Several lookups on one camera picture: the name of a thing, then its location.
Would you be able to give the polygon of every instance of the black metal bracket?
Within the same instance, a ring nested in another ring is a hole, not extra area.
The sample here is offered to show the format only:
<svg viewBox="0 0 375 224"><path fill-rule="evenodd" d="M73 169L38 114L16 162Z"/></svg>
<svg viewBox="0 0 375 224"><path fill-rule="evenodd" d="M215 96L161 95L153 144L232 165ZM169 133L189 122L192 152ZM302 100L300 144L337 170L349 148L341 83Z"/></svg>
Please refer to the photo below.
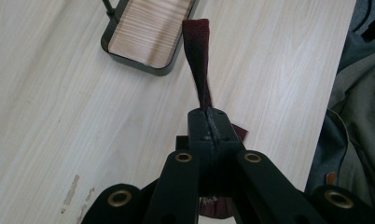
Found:
<svg viewBox="0 0 375 224"><path fill-rule="evenodd" d="M197 223L199 198L212 195L232 197L242 224L375 223L375 211L345 189L295 189L264 154L245 150L225 112L195 109L187 122L158 180L106 189L82 223Z"/></svg>

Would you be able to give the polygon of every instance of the metal grommet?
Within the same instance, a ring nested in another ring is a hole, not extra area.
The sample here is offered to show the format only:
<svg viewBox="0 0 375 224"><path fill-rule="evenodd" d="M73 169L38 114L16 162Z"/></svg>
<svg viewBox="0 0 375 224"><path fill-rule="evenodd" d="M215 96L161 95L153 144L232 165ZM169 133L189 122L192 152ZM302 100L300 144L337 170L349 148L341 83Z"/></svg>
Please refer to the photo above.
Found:
<svg viewBox="0 0 375 224"><path fill-rule="evenodd" d="M354 207L354 202L350 198L332 189L325 192L325 198L340 208L349 209Z"/></svg>
<svg viewBox="0 0 375 224"><path fill-rule="evenodd" d="M113 192L108 197L109 205L113 207L121 207L126 205L132 199L132 194L125 189Z"/></svg>
<svg viewBox="0 0 375 224"><path fill-rule="evenodd" d="M252 152L246 153L243 156L243 158L246 161L250 161L250 162L260 162L261 161L261 157L259 155L257 155L256 153L252 153Z"/></svg>
<svg viewBox="0 0 375 224"><path fill-rule="evenodd" d="M188 153L185 153L185 152L181 152L181 153L178 153L176 156L175 156L175 159L177 161L180 161L180 162L188 162L188 161L191 161L191 159L193 158L192 155L188 154Z"/></svg>

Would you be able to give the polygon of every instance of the wooden table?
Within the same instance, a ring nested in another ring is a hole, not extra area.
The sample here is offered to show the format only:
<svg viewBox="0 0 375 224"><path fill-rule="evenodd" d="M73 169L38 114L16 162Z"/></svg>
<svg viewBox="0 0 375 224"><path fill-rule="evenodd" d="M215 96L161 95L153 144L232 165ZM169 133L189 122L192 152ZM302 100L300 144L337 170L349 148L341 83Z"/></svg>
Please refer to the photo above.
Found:
<svg viewBox="0 0 375 224"><path fill-rule="evenodd" d="M298 189L353 9L201 0L194 16L210 20L215 107ZM107 187L159 177L187 134L199 103L183 50L168 76L146 74L101 49L107 23L101 1L0 0L0 223L79 223Z"/></svg>

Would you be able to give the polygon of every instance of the scratch mark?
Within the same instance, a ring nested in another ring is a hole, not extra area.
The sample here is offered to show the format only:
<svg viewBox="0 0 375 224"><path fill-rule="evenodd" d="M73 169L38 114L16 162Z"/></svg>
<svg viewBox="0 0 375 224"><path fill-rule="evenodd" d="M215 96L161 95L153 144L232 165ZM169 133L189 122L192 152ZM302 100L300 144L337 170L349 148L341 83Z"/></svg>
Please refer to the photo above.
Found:
<svg viewBox="0 0 375 224"><path fill-rule="evenodd" d="M86 202L91 198L91 194L92 194L94 191L95 191L95 188L90 189L90 191L89 191L89 195L88 195L88 197L86 198Z"/></svg>
<svg viewBox="0 0 375 224"><path fill-rule="evenodd" d="M80 211L80 215L79 217L76 219L76 224L79 224L82 222L82 219L83 219L83 213L85 212L85 209L87 208L88 206L83 204L82 206L82 210Z"/></svg>
<svg viewBox="0 0 375 224"><path fill-rule="evenodd" d="M71 188L68 191L68 194L66 195L66 198L64 200L65 205L71 204L72 198L75 194L75 189L77 186L77 181L79 180L79 175L75 175L74 182L72 182Z"/></svg>

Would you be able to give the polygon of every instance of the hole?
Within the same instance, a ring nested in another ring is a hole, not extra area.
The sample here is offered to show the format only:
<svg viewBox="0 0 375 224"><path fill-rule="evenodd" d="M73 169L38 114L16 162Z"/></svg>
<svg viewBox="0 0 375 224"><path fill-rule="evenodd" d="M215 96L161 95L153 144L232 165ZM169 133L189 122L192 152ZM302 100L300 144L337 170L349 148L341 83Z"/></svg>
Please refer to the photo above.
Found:
<svg viewBox="0 0 375 224"><path fill-rule="evenodd" d="M115 191L111 195L109 195L108 203L113 207L121 207L129 203L131 199L132 194L129 191L123 189Z"/></svg>
<svg viewBox="0 0 375 224"><path fill-rule="evenodd" d="M188 162L191 161L192 158L193 157L190 154L185 152L179 153L175 156L175 159L180 162Z"/></svg>
<svg viewBox="0 0 375 224"><path fill-rule="evenodd" d="M176 223L176 217L173 214L167 214L161 217L162 224L174 224Z"/></svg>
<svg viewBox="0 0 375 224"><path fill-rule="evenodd" d="M211 137L210 136L204 136L204 137L201 137L200 140L202 140L202 141L211 141Z"/></svg>
<svg viewBox="0 0 375 224"><path fill-rule="evenodd" d="M295 223L310 224L310 220L303 215L297 215L297 216L295 216Z"/></svg>
<svg viewBox="0 0 375 224"><path fill-rule="evenodd" d="M245 160L246 161L250 161L250 162L260 162L261 161L261 157L255 153L246 153L245 156L244 156Z"/></svg>
<svg viewBox="0 0 375 224"><path fill-rule="evenodd" d="M354 202L347 196L335 191L335 190L327 190L325 192L325 198L332 204L340 207L349 209L354 207Z"/></svg>

